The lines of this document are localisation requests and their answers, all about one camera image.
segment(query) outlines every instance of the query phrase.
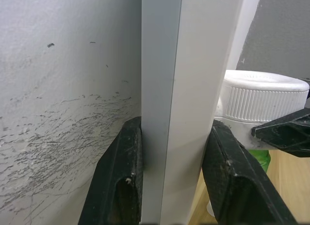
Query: green bottle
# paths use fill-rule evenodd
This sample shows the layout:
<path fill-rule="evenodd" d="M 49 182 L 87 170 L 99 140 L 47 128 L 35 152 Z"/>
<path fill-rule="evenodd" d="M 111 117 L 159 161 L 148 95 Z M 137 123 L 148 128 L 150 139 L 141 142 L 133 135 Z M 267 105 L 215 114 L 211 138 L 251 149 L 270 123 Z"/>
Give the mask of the green bottle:
<path fill-rule="evenodd" d="M 271 159 L 269 151 L 268 150 L 248 150 L 248 151 L 249 153 L 251 153 L 252 156 L 255 157 L 255 159 L 257 159 L 263 170 L 267 172 Z"/>

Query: wooden floor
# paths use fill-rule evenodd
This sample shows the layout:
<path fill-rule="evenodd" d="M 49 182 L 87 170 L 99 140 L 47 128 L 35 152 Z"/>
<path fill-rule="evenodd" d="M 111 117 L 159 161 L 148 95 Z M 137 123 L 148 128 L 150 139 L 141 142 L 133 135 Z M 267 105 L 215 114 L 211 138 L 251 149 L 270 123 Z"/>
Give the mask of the wooden floor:
<path fill-rule="evenodd" d="M 310 158 L 270 151 L 267 175 L 299 223 L 310 223 Z M 189 225 L 216 223 L 206 209 L 209 196 L 202 174 L 196 188 Z"/>

